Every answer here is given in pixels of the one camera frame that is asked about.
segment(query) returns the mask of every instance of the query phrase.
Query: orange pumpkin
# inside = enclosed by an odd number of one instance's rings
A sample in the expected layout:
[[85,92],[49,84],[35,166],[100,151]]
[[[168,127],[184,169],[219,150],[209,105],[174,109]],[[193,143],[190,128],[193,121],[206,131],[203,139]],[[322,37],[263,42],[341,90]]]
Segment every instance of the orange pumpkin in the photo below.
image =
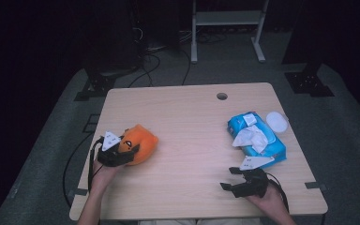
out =
[[133,161],[127,164],[136,165],[150,158],[157,144],[158,137],[138,124],[133,128],[125,130],[123,138],[119,143],[118,152],[123,153],[133,148],[139,148],[139,151],[134,155]]

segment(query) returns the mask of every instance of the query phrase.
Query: light wood tabletop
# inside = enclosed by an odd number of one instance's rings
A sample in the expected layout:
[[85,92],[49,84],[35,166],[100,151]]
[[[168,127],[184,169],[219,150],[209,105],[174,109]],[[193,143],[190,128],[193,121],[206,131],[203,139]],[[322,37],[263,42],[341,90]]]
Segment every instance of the light wood tabletop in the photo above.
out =
[[[285,114],[269,83],[124,88],[111,90],[104,103],[93,143],[107,130],[120,136],[141,124],[158,136],[155,153],[145,162],[126,166],[103,198],[101,219],[250,218],[259,209],[234,198],[220,182],[239,184],[243,152],[232,147],[227,122],[254,111],[262,119],[271,111]],[[264,169],[287,194],[292,215],[321,215],[327,204],[292,130],[277,134],[287,159]],[[87,189],[86,159],[78,189]],[[69,216],[77,220],[87,195],[76,195]]]

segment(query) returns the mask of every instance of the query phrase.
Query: black metal base plate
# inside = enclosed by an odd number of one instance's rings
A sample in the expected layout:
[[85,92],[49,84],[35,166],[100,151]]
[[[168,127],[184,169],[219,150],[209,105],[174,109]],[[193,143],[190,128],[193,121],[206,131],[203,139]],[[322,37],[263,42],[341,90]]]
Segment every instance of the black metal base plate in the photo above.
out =
[[285,73],[286,79],[296,94],[310,94],[312,97],[333,97],[328,86],[323,85],[317,75],[303,72]]

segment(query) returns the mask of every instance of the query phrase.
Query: person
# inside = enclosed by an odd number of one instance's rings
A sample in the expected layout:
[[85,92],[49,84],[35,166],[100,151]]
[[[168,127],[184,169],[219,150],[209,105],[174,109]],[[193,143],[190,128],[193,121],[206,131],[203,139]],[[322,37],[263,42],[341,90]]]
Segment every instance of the person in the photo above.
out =
[[[78,220],[78,225],[98,224],[101,212],[101,202],[107,186],[114,179],[116,174],[121,171],[124,166],[118,167],[105,167],[97,160],[94,161],[94,176],[92,181],[92,188],[87,197],[86,203],[81,212]],[[282,201],[281,195],[278,190],[271,184],[268,185],[265,195],[260,198],[259,196],[247,196],[248,201],[256,205],[262,212],[275,221],[279,225],[293,225],[296,224],[291,215],[286,210]],[[243,219],[201,219],[201,220],[177,220],[173,224],[246,224]],[[253,224],[260,224],[259,219],[249,220]],[[155,221],[142,221],[140,224],[156,224]]]

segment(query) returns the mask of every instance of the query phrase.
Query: person's right hand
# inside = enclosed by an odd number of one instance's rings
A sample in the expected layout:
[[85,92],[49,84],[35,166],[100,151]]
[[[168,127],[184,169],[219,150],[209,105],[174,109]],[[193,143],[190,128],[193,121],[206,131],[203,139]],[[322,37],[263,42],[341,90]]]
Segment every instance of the person's right hand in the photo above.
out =
[[296,224],[286,210],[279,191],[272,184],[268,185],[267,191],[262,198],[260,198],[258,195],[246,196],[245,198],[251,203],[255,204],[277,224]]

